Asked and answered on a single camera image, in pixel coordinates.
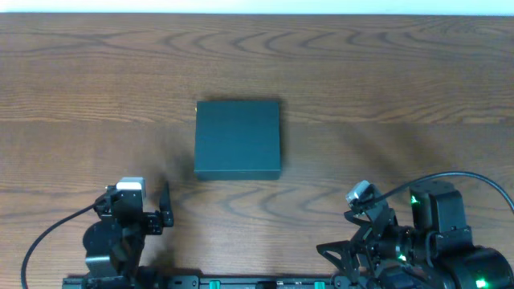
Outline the black gift box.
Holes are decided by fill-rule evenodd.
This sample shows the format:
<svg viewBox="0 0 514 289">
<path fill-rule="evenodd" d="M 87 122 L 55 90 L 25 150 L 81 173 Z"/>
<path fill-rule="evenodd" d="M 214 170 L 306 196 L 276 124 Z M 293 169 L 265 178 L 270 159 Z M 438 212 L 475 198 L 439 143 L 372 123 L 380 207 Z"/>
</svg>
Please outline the black gift box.
<svg viewBox="0 0 514 289">
<path fill-rule="evenodd" d="M 282 172 L 279 103 L 197 103 L 194 173 L 202 181 L 277 180 Z"/>
</svg>

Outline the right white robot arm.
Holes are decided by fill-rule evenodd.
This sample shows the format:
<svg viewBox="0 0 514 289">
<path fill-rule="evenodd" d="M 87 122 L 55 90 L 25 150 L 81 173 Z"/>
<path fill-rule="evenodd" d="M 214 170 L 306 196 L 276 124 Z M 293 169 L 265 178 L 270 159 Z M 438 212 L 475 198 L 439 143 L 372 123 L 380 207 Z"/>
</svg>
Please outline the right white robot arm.
<svg viewBox="0 0 514 289">
<path fill-rule="evenodd" d="M 344 276 L 344 288 L 511 288 L 513 270 L 498 251 L 473 243 L 461 193 L 449 182 L 409 188 L 414 224 L 401 226 L 377 186 L 362 181 L 346 196 L 347 241 L 317 246 Z"/>
</svg>

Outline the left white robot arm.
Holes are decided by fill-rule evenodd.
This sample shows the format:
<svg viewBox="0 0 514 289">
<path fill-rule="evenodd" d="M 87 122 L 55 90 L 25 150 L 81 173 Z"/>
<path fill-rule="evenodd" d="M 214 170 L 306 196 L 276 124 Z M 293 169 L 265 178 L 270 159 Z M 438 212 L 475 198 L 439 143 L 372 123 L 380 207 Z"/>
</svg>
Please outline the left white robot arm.
<svg viewBox="0 0 514 289">
<path fill-rule="evenodd" d="M 110 185 L 96 199 L 100 220 L 86 230 L 83 245 L 89 269 L 85 288 L 159 288 L 158 273 L 140 266 L 145 239 L 174 225 L 169 184 L 162 186 L 159 209 L 143 210 L 144 182 L 130 188 L 127 181 Z"/>
</svg>

